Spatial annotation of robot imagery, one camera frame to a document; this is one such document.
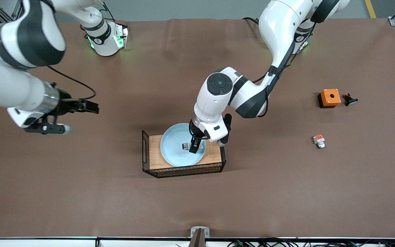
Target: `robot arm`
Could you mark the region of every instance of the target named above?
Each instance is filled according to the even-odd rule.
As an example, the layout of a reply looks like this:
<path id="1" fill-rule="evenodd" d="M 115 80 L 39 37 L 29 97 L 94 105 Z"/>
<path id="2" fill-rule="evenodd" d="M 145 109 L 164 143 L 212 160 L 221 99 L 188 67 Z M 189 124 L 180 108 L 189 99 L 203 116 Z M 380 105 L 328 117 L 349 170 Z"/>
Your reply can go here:
<path id="1" fill-rule="evenodd" d="M 68 126 L 48 130 L 46 117 L 67 112 L 98 113 L 97 105 L 71 96 L 28 70 L 57 64 L 66 46 L 56 23 L 53 5 L 47 0 L 23 0 L 25 13 L 13 22 L 0 24 L 0 106 L 8 108 L 13 121 L 28 132 L 67 133 Z"/>
<path id="2" fill-rule="evenodd" d="M 100 0 L 51 0 L 56 11 L 76 19 L 88 34 L 94 50 L 101 56 L 114 55 L 123 48 L 127 38 L 127 27 L 106 21 L 93 6 Z"/>
<path id="3" fill-rule="evenodd" d="M 268 97 L 292 54 L 302 49 L 315 23 L 342 10 L 349 0 L 271 0 L 259 19 L 259 31 L 273 61 L 255 85 L 235 69 L 220 69 L 205 80 L 190 122 L 190 152 L 196 153 L 202 139 L 228 141 L 231 116 L 222 117 L 230 105 L 243 118 L 255 118 L 266 108 Z"/>

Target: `small cube block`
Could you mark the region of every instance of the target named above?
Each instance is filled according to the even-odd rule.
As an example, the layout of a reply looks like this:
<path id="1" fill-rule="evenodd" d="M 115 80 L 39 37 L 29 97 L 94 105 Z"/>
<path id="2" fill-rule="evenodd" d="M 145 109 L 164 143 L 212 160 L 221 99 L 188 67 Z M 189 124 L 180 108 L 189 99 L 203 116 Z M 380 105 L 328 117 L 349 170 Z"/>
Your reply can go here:
<path id="1" fill-rule="evenodd" d="M 340 94 L 337 89 L 324 89 L 318 94 L 321 108 L 334 108 L 340 104 Z"/>

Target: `metal bracket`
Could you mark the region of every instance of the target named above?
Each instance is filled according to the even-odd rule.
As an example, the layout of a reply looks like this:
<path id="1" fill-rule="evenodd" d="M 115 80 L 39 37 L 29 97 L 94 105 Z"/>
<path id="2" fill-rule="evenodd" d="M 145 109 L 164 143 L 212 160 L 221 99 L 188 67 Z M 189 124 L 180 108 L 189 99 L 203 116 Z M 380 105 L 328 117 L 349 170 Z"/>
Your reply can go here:
<path id="1" fill-rule="evenodd" d="M 209 238 L 210 237 L 210 228 L 209 227 L 206 227 L 206 226 L 194 226 L 190 230 L 190 238 L 193 237 L 194 232 L 197 231 L 199 228 L 202 228 L 202 230 L 204 230 L 205 238 Z"/>
<path id="2" fill-rule="evenodd" d="M 22 5 L 22 0 L 17 0 L 16 5 L 14 6 L 13 13 L 11 13 L 11 17 L 14 20 L 17 20 L 21 17 L 23 13 L 24 13 L 24 6 Z"/>
<path id="3" fill-rule="evenodd" d="M 392 20 L 391 16 L 388 16 L 388 21 L 389 21 L 390 25 L 395 26 L 395 22 Z"/>

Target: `brown paper mat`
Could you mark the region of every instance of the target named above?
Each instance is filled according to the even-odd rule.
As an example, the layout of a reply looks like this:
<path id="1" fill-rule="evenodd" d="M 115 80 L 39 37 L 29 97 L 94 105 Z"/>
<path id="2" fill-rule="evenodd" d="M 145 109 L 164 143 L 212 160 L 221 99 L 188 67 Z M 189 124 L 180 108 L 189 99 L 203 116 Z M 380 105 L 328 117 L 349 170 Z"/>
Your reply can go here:
<path id="1" fill-rule="evenodd" d="M 395 27 L 330 19 L 285 70 L 262 119 L 232 109 L 223 172 L 156 179 L 141 130 L 188 122 L 205 78 L 232 66 L 255 80 L 271 55 L 243 20 L 132 22 L 128 50 L 94 53 L 76 23 L 55 66 L 93 86 L 100 115 L 67 114 L 69 136 L 24 133 L 0 108 L 0 236 L 395 237 Z M 74 97 L 89 91 L 47 68 Z M 359 98 L 317 107 L 322 89 Z M 327 147 L 311 137 L 322 134 Z"/>

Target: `yellow floor line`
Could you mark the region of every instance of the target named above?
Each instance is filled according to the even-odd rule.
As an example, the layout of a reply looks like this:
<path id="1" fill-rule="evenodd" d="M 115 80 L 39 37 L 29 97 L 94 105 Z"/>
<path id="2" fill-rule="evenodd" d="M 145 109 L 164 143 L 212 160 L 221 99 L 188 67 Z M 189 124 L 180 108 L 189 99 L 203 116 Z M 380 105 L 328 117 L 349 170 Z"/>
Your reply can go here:
<path id="1" fill-rule="evenodd" d="M 371 0 L 365 0 L 365 4 L 367 5 L 370 18 L 376 18 L 376 13 L 374 12 L 373 5 L 371 4 Z"/>

